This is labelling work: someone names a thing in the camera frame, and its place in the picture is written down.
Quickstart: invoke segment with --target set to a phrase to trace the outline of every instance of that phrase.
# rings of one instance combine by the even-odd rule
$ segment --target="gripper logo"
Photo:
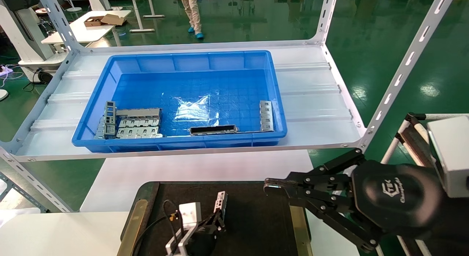
[[[400,194],[399,201],[404,204],[406,202],[406,198],[404,195],[404,187],[402,186],[402,182],[397,177],[395,177],[394,180],[394,183],[391,180],[384,180],[384,183],[381,183],[381,186],[383,187],[383,193],[390,197],[394,197]]]

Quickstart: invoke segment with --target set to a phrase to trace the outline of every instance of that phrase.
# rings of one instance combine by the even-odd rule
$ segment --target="black rubber mat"
[[[266,196],[263,183],[161,184],[148,224],[162,217],[161,204],[165,199],[176,204],[200,202],[205,219],[213,213],[219,191],[228,194],[226,232],[217,236],[212,256],[298,255],[288,201]],[[144,237],[138,255],[166,255],[165,245],[171,236],[169,223],[158,223]]]

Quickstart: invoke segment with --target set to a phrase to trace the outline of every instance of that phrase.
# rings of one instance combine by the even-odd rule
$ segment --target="beige trousers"
[[[199,6],[197,0],[182,0],[184,10],[186,11],[187,17],[189,17],[189,23],[194,28],[195,33],[202,32],[202,25],[200,23]]]

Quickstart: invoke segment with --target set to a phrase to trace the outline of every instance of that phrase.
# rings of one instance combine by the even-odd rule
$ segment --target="white table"
[[[99,27],[85,27],[84,21],[87,20],[89,17],[105,16],[106,14],[117,15],[119,17],[127,17],[130,14],[130,10],[90,11],[84,14],[79,19],[75,20],[70,24],[70,28],[72,29],[72,32],[75,35],[75,39],[77,40],[77,42],[96,42],[102,37],[104,37],[104,35],[106,35],[110,30],[112,30],[112,34],[114,34],[117,46],[122,46],[121,41],[119,40],[119,34],[116,32],[115,29],[116,25],[107,24]],[[55,32],[49,37],[43,39],[41,43],[63,43],[63,39],[58,32]]]
[[[16,216],[0,228],[0,255],[116,256],[128,212]]]
[[[0,228],[15,216],[24,214],[40,214],[39,208],[25,208],[25,209],[0,209]]]
[[[307,150],[148,156],[106,159],[81,212],[130,211],[150,181],[263,181],[313,169]],[[315,256],[358,256],[355,245],[308,211]]]
[[[144,29],[142,25],[142,20],[140,19],[140,13],[139,9],[137,7],[137,3],[135,0],[132,0],[132,3],[134,4],[134,9],[135,9],[135,15],[137,17],[137,22],[139,23],[139,28],[138,29],[131,29],[130,32],[154,32],[155,29]],[[153,2],[151,0],[148,0],[149,3],[149,9],[151,10],[151,15],[144,15],[144,18],[164,18],[164,15],[155,15],[155,10],[153,8]]]

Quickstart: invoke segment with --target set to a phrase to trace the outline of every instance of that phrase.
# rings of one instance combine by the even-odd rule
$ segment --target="person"
[[[181,0],[184,5],[184,10],[186,11],[187,17],[189,17],[189,33],[195,33],[197,39],[203,39],[204,34],[202,34],[202,25],[200,23],[200,14],[199,6],[197,5],[197,0]]]

